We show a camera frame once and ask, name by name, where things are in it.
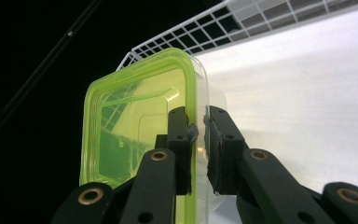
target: bolt hole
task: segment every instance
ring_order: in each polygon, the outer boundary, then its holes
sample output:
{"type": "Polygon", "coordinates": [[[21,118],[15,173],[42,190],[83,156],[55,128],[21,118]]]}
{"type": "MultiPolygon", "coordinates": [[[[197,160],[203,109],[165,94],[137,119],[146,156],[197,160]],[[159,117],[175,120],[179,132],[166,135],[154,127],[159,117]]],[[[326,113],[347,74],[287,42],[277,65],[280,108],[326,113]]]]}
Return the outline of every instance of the bolt hole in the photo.
{"type": "Polygon", "coordinates": [[[358,202],[357,194],[354,194],[353,192],[350,192],[348,190],[343,191],[342,194],[345,195],[347,198],[350,198],[350,199],[358,202]]]}
{"type": "Polygon", "coordinates": [[[140,223],[150,223],[153,221],[153,214],[149,212],[143,212],[141,215],[138,216],[138,221],[140,223]]]}
{"type": "Polygon", "coordinates": [[[163,151],[158,151],[153,153],[151,157],[153,161],[164,161],[165,159],[167,159],[168,154],[163,151]]]}
{"type": "Polygon", "coordinates": [[[84,195],[84,198],[87,200],[93,200],[98,196],[98,193],[95,191],[90,191],[84,195]]]}
{"type": "Polygon", "coordinates": [[[261,153],[261,152],[255,152],[255,156],[256,156],[257,158],[260,158],[260,159],[264,159],[264,158],[265,158],[264,154],[261,153]]]}
{"type": "Polygon", "coordinates": [[[298,217],[305,223],[315,223],[315,218],[308,213],[299,212],[298,217]]]}

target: green plastic lid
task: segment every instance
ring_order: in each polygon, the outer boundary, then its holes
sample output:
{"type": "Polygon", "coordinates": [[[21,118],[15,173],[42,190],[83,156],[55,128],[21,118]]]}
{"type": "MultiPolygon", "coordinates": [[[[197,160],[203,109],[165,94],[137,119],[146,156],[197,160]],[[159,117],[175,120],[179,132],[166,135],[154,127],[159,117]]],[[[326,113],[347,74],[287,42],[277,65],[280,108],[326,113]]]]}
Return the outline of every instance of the green plastic lid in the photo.
{"type": "Polygon", "coordinates": [[[165,49],[89,86],[83,124],[80,184],[103,182],[113,189],[136,176],[157,134],[168,131],[168,113],[184,106],[200,135],[193,146],[192,194],[176,197],[176,223],[207,220],[204,116],[208,81],[196,59],[180,49],[165,49]]]}

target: plastic container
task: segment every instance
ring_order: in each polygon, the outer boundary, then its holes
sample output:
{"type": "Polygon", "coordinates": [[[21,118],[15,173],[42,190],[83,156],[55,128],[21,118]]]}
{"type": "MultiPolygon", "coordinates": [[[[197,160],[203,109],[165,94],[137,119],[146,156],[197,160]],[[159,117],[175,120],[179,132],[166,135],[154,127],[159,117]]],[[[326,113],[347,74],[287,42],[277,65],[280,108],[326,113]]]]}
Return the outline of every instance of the plastic container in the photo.
{"type": "MultiPolygon", "coordinates": [[[[167,133],[168,112],[184,106],[200,135],[192,155],[193,193],[177,197],[176,223],[207,222],[224,199],[213,195],[206,173],[208,96],[202,65],[180,49],[165,49],[94,81],[84,108],[80,184],[104,182],[114,189],[134,177],[157,134],[167,133]]],[[[226,108],[220,96],[218,106],[226,108]]]]}

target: white surface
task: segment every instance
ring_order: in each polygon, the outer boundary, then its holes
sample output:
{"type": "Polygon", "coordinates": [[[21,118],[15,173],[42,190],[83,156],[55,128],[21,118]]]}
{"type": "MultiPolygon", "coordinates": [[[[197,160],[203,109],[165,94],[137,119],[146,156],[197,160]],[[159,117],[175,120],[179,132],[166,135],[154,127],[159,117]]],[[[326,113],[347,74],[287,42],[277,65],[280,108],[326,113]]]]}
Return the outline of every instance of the white surface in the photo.
{"type": "MultiPolygon", "coordinates": [[[[358,186],[358,10],[196,57],[250,147],[318,192],[358,186]]],[[[210,223],[240,223],[232,209],[210,223]]]]}

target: wire rack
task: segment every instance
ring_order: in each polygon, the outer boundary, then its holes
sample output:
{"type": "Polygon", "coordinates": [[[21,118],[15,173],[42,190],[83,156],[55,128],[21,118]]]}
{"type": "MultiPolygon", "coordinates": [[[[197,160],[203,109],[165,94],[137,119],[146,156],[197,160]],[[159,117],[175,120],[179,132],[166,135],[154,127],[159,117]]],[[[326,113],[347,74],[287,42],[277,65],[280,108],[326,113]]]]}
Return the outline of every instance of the wire rack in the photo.
{"type": "Polygon", "coordinates": [[[195,54],[356,5],[358,0],[226,0],[136,46],[117,70],[166,48],[195,54]]]}

